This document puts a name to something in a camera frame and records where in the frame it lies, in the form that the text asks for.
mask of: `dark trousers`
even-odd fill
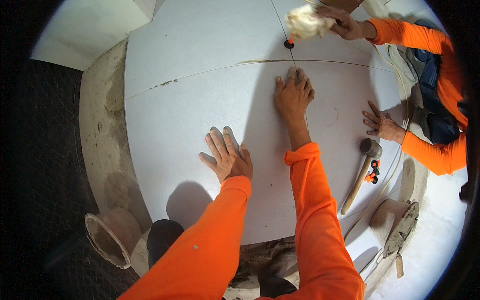
[[[418,20],[416,25],[435,29],[434,24]],[[419,78],[420,92],[423,100],[423,117],[421,127],[424,135],[434,144],[449,144],[460,135],[455,118],[443,106],[437,94],[437,80],[442,58],[423,49],[412,48],[416,59],[425,63]]]
[[[158,220],[153,223],[148,234],[148,267],[151,268],[183,233],[183,227],[171,220]],[[272,276],[259,276],[260,296],[275,298],[293,293],[297,288],[288,280]]]

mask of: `plastic bucket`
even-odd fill
[[[128,210],[116,207],[98,215],[87,214],[85,228],[90,243],[103,258],[120,269],[130,267],[130,255],[142,230]]]
[[[373,235],[384,245],[383,257],[399,254],[408,244],[415,230],[420,206],[418,202],[405,203],[386,199],[378,206],[370,220]]]

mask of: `dirty hand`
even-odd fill
[[[375,39],[377,30],[370,22],[357,22],[348,12],[331,6],[317,6],[317,15],[320,17],[333,18],[336,24],[330,30],[343,39],[351,41],[358,38]]]
[[[252,179],[253,165],[250,152],[244,143],[240,145],[240,152],[237,151],[227,127],[223,129],[223,141],[217,136],[215,127],[210,128],[210,132],[205,136],[205,141],[216,162],[209,160],[205,153],[200,153],[198,157],[215,172],[220,183],[229,177],[239,175]]]
[[[275,105],[288,127],[304,121],[305,110],[314,97],[312,82],[302,69],[292,67],[286,83],[282,77],[276,78]]]
[[[395,141],[399,144],[402,144],[405,134],[407,133],[405,129],[400,127],[394,120],[392,120],[389,113],[387,113],[385,116],[382,115],[375,104],[373,104],[371,101],[368,101],[368,105],[370,105],[370,108],[375,115],[364,111],[363,115],[369,118],[370,121],[363,120],[363,123],[375,130],[367,131],[367,134],[378,135],[385,140]]]

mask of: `orange sleeve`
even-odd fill
[[[118,299],[222,299],[238,268],[250,194],[247,177],[226,179],[200,219]]]
[[[463,74],[448,36],[438,30],[394,19],[371,19],[368,22],[377,29],[377,37],[373,40],[369,39],[374,44],[403,45],[442,56],[437,80],[437,94],[445,108],[457,119],[460,129],[465,131],[468,119],[458,110],[457,106],[457,103],[463,99]]]
[[[412,132],[407,131],[402,143],[402,151],[419,161],[436,175],[452,174],[467,165],[466,134],[448,144],[429,144]]]
[[[285,154],[297,210],[295,245],[300,288],[276,299],[360,300],[365,285],[345,249],[336,217],[336,201],[319,155],[316,143]]]

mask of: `rag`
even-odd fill
[[[287,28],[293,40],[302,40],[313,36],[323,37],[336,24],[335,19],[319,17],[310,4],[291,10],[286,16]]]

